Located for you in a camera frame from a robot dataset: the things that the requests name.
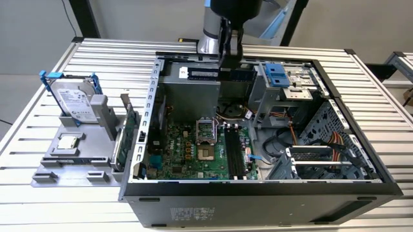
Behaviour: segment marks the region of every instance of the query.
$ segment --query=metal workbench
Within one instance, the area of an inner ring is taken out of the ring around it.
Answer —
[[[413,53],[393,52],[385,64],[392,64],[413,82]]]
[[[194,43],[85,39],[72,43],[55,72],[97,72],[109,105],[125,113],[119,98],[129,93],[134,107],[145,104],[155,51],[197,51]],[[314,230],[384,232],[413,230],[413,119],[357,55],[342,49],[245,45],[245,56],[318,59],[346,106],[389,168],[405,196],[340,226]],[[119,187],[32,188],[32,174],[60,121],[59,107],[40,87],[0,142],[0,231],[135,231],[142,229]],[[201,228],[240,231],[241,228]],[[309,227],[261,227],[245,230],[308,231]]]

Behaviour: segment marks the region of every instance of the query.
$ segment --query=ram slot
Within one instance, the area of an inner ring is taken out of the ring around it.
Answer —
[[[226,157],[230,177],[242,179],[245,175],[245,161],[241,151],[238,130],[226,128]]]

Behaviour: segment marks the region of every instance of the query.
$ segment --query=white label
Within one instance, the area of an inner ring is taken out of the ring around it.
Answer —
[[[249,110],[248,113],[245,114],[245,118],[246,119],[250,119],[253,116],[253,112]]]
[[[179,68],[179,78],[187,79],[187,67]]]
[[[213,220],[216,213],[214,207],[202,208],[171,208],[170,214],[174,221],[206,221]]]
[[[82,90],[64,88],[59,89],[58,92],[72,118],[81,122],[97,122],[98,119],[87,94]]]

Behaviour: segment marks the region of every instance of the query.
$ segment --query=white wall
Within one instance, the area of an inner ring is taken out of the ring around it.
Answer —
[[[0,74],[51,70],[74,36],[60,0],[0,0]]]
[[[202,35],[203,0],[91,4],[103,38],[177,41]],[[310,0],[292,46],[353,48],[367,62],[384,62],[392,51],[413,51],[412,9],[413,0]],[[60,0],[0,0],[0,73],[50,70],[72,37]]]
[[[103,38],[178,41],[199,39],[205,0],[93,0]]]
[[[413,0],[310,0],[290,46],[352,48],[365,62],[413,52]]]

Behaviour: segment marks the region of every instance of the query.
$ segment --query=motherboard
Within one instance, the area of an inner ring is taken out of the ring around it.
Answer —
[[[170,124],[167,128],[167,143],[161,155],[150,157],[149,178],[165,180],[229,180],[232,176],[233,157],[229,160],[225,127],[216,124],[209,128],[206,123]],[[197,138],[213,137],[216,142],[201,143]],[[240,147],[236,161],[242,164],[244,179],[257,179],[257,168],[252,160],[245,160],[246,151],[252,153],[252,143],[248,129],[237,130]]]

